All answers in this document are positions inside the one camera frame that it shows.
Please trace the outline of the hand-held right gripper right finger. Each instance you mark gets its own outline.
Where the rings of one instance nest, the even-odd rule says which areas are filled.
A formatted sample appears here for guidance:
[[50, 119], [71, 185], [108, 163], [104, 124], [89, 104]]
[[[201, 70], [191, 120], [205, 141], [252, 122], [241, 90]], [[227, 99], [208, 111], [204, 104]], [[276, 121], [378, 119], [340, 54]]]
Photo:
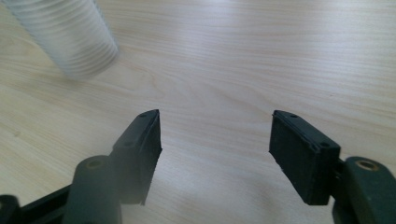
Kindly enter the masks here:
[[302, 200], [327, 205], [341, 147], [301, 117], [275, 110], [269, 152]]

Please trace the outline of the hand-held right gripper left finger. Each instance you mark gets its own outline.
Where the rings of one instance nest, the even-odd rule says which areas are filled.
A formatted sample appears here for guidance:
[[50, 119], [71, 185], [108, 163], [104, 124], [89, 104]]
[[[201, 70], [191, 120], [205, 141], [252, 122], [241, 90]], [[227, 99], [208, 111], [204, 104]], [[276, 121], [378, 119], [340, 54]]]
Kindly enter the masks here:
[[122, 203], [145, 204], [162, 151], [160, 111], [139, 114], [110, 153]]

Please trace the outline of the stack of white plastic cups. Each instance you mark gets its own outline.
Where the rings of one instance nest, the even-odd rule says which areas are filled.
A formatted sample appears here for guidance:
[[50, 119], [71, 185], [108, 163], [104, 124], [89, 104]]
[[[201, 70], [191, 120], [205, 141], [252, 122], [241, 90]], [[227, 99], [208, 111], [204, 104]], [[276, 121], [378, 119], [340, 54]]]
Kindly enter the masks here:
[[95, 0], [0, 0], [52, 61], [73, 79], [95, 76], [119, 54]]

